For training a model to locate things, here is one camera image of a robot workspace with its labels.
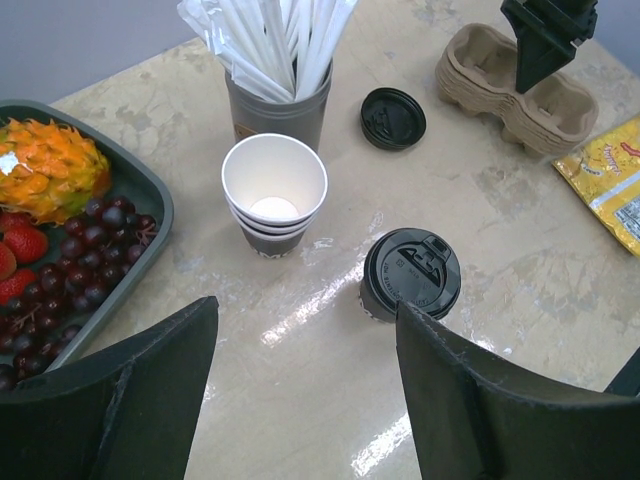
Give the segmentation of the black plastic cup lid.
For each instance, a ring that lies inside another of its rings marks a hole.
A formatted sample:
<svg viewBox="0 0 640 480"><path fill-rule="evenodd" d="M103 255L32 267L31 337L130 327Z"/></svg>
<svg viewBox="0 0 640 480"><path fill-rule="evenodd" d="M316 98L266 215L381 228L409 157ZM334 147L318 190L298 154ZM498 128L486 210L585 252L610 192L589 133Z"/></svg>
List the black plastic cup lid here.
<svg viewBox="0 0 640 480"><path fill-rule="evenodd" d="M391 307L407 302L436 320L444 318L461 291L459 260L439 235L424 229L399 228L371 247L362 282Z"/></svg>

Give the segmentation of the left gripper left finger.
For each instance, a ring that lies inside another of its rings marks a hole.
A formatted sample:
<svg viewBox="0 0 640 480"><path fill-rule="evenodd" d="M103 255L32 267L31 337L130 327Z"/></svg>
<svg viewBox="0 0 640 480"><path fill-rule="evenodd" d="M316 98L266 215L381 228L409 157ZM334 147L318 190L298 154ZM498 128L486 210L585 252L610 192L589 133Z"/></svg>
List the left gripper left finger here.
<svg viewBox="0 0 640 480"><path fill-rule="evenodd" d="M1 395L4 479L181 479L218 332L200 298Z"/></svg>

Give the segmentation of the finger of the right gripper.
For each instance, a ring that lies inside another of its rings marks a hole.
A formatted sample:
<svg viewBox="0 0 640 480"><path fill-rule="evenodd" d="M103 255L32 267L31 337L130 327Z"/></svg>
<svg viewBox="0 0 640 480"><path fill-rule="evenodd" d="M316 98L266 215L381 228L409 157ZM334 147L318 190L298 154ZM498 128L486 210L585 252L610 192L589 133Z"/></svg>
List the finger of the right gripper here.
<svg viewBox="0 0 640 480"><path fill-rule="evenodd" d="M525 93L574 60L590 40L596 0L505 0L500 10L517 40L516 91Z"/></svg>

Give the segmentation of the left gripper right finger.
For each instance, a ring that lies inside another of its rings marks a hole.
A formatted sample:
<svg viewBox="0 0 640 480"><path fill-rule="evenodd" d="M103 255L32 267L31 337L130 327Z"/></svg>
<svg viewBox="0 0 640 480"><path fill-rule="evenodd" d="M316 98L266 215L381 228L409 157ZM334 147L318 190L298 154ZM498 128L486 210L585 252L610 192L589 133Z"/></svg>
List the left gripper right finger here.
<svg viewBox="0 0 640 480"><path fill-rule="evenodd" d="M422 478L638 478L637 354L599 392L522 368L408 304L396 343Z"/></svg>

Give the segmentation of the black paper coffee cup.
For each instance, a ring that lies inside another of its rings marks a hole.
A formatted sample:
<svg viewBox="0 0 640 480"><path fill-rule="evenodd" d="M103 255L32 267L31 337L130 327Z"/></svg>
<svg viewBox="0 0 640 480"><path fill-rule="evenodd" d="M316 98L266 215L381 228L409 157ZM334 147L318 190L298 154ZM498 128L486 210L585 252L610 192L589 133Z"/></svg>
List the black paper coffee cup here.
<svg viewBox="0 0 640 480"><path fill-rule="evenodd" d="M363 310L370 318L385 324L396 322L397 307L395 305L389 307L376 290L366 282L360 284L359 299Z"/></svg>

